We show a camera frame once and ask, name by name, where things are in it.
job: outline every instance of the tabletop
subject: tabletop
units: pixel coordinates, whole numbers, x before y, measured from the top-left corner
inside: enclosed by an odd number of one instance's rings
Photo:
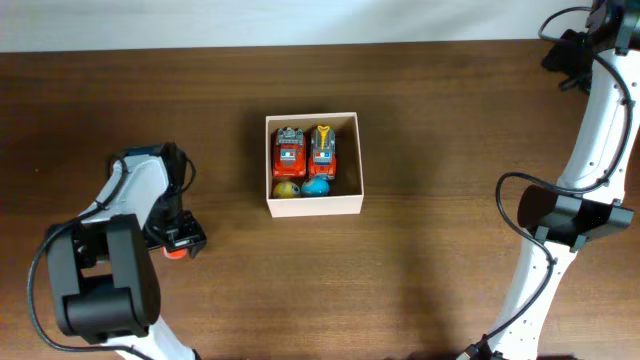
[[[555,181],[587,103],[560,92],[540,41],[0,54],[0,348],[59,353],[29,322],[25,285],[46,228],[86,208],[104,160],[176,142],[198,168],[184,206],[208,245],[193,260],[152,253],[162,315],[204,359],[425,359],[486,333],[520,239],[494,200],[499,176]],[[357,112],[360,215],[272,219],[268,115]],[[632,155],[625,206],[640,204]],[[527,184],[506,184],[511,214]],[[541,354],[640,351],[640,226],[589,244],[569,268]],[[36,277],[53,316],[46,266]]]

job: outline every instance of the yellow ball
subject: yellow ball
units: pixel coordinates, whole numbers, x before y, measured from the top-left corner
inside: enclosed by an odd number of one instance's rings
[[[292,199],[300,197],[300,188],[291,181],[284,181],[273,189],[273,197],[276,199]]]

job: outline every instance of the box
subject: box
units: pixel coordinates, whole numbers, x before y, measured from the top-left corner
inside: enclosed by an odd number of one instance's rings
[[[318,125],[331,126],[336,133],[336,178],[329,182],[329,196],[316,198],[274,199],[277,181],[271,176],[273,142],[278,128],[302,129],[307,137]],[[265,127],[267,205],[272,217],[359,214],[364,199],[360,135],[356,113],[267,116]],[[305,179],[292,179],[299,186]]]

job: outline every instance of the wooden table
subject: wooden table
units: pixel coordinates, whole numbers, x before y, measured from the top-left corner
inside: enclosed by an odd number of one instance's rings
[[[461,351],[492,325],[520,240],[500,219],[498,177],[551,181],[587,97],[561,93],[538,41],[0,55],[0,352],[3,359],[116,359],[53,351],[27,316],[27,268],[48,225],[90,204],[104,159],[175,141],[198,177],[184,202],[209,245],[154,253],[162,314],[205,359],[402,359]],[[356,111],[359,216],[272,219],[266,115]],[[640,204],[640,159],[625,204]],[[525,184],[513,181],[514,211]],[[544,327],[544,354],[640,351],[640,226],[589,245]],[[52,336],[45,266],[39,315]]]

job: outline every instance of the brown wooden surface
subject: brown wooden surface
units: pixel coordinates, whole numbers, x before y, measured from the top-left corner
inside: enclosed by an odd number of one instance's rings
[[[175,141],[198,166],[185,206],[209,245],[154,253],[162,313],[205,359],[383,359],[462,350],[496,318],[520,240],[493,192],[506,171],[554,180],[587,97],[560,93],[537,41],[0,55],[0,357],[116,359],[47,348],[27,267],[48,225],[90,204],[104,159]],[[273,220],[266,115],[356,111],[359,216]],[[626,205],[640,204],[638,152]],[[507,185],[516,204],[523,184]],[[640,351],[640,226],[582,251],[542,353]],[[43,266],[37,308],[55,339]]]

